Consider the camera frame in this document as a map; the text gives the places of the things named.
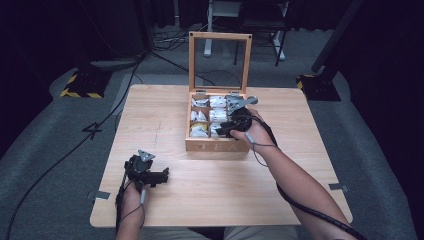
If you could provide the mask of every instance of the open wooden box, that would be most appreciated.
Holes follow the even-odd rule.
[[[207,61],[203,56],[196,59],[196,43],[211,39],[216,42],[224,41],[230,43],[232,47],[236,46],[236,41],[239,41],[238,46],[243,46],[244,51],[241,51],[239,47],[238,52],[243,52],[242,58],[243,64],[237,64],[240,68],[241,81],[238,80],[237,86],[225,85],[225,86],[204,86],[198,83],[199,74],[196,73],[196,60],[199,62]],[[220,103],[228,96],[239,96],[246,99],[246,87],[247,77],[249,71],[250,62],[250,50],[252,45],[251,34],[235,34],[235,33],[213,33],[213,32],[190,32],[189,34],[189,99],[188,99],[188,111],[187,111],[187,128],[186,128],[186,150],[187,151],[203,151],[203,152],[247,152],[249,147],[241,141],[234,138],[226,138],[225,136],[217,136],[214,133],[215,127],[219,126],[222,122],[222,107],[215,108],[215,106],[222,106]],[[220,56],[214,55],[212,58],[219,60]],[[232,66],[236,68],[235,64],[227,64],[226,67]],[[208,99],[205,106],[193,105],[194,102],[198,104],[204,104],[202,101]],[[199,115],[204,115],[206,121],[202,119],[199,121]]]

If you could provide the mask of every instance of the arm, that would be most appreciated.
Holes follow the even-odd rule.
[[[144,219],[144,209],[140,204],[140,197],[134,183],[129,183],[122,202],[122,216],[116,235],[117,240],[138,240],[140,238],[140,227]]]
[[[250,110],[250,112],[253,116],[257,116],[262,120],[257,111]],[[272,176],[290,198],[349,225],[331,195],[311,175],[293,162],[280,149],[258,145],[274,145],[265,129],[258,122],[252,122],[248,133],[257,143],[254,146],[249,142],[244,132],[231,131],[232,136],[244,141],[252,150],[263,157]],[[324,220],[304,213],[293,206],[292,208],[299,221],[314,239],[355,239]]]

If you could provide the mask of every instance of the box lid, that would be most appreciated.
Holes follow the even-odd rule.
[[[231,62],[234,62],[233,66],[234,69],[239,68],[240,69],[240,75],[241,75],[241,81],[237,78],[237,76],[235,76],[233,73],[227,71],[227,70],[219,70],[219,69],[215,69],[214,71],[222,71],[222,72],[227,72],[228,74],[233,75],[233,77],[236,77],[238,82],[235,83],[235,85],[233,86],[217,86],[214,84],[213,81],[209,81],[206,78],[203,78],[202,76],[200,76],[199,74],[196,73],[196,67],[198,67],[196,65],[196,60],[199,62],[207,62],[207,58],[203,57],[200,59],[196,59],[196,52],[198,53],[199,51],[196,51],[196,46],[202,42],[202,40],[204,40],[203,42],[206,41],[211,41],[211,40],[225,40],[225,42],[229,42],[229,43],[234,43],[231,44],[232,46],[230,46],[230,48],[234,48],[238,47],[238,52],[242,52],[244,53],[244,56],[242,58],[243,60],[243,64],[241,65],[236,64],[236,62],[234,60],[231,60]],[[214,92],[214,93],[231,93],[231,92],[238,92],[240,94],[245,94],[246,93],[246,87],[247,87],[247,77],[248,77],[248,72],[249,72],[249,63],[250,63],[250,51],[251,51],[251,47],[252,47],[252,35],[251,34],[239,34],[239,33],[215,33],[215,32],[190,32],[189,34],[189,91],[190,92],[196,92],[196,91],[204,91],[204,92]],[[233,52],[231,51],[227,51],[230,52],[229,54],[227,53],[226,55],[226,60],[228,60],[227,58],[231,57],[232,59],[234,59],[234,55],[236,53],[236,51],[234,50]],[[214,54],[214,56],[212,56],[211,58],[215,58],[215,60],[219,61],[220,59],[223,59],[222,56],[219,56],[219,54]],[[198,84],[196,81],[196,77],[200,77],[205,79],[207,82],[209,82],[210,86],[205,86],[205,85],[201,85]]]

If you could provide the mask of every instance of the chair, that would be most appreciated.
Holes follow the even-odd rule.
[[[284,39],[287,31],[290,30],[283,11],[284,3],[285,1],[282,0],[243,0],[240,4],[237,18],[236,32],[270,33],[270,42],[274,44],[279,42],[279,44],[275,46],[279,48],[275,66],[278,66]],[[274,38],[279,36],[278,32],[283,33],[282,39],[281,41],[278,41],[278,39],[274,41]],[[239,43],[237,42],[234,65],[237,64],[238,47]]]

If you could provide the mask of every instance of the gray pants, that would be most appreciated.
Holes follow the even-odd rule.
[[[143,227],[142,240],[207,240],[201,234],[183,227]],[[292,226],[254,226],[226,227],[225,240],[262,240],[262,239],[297,239],[297,233]]]

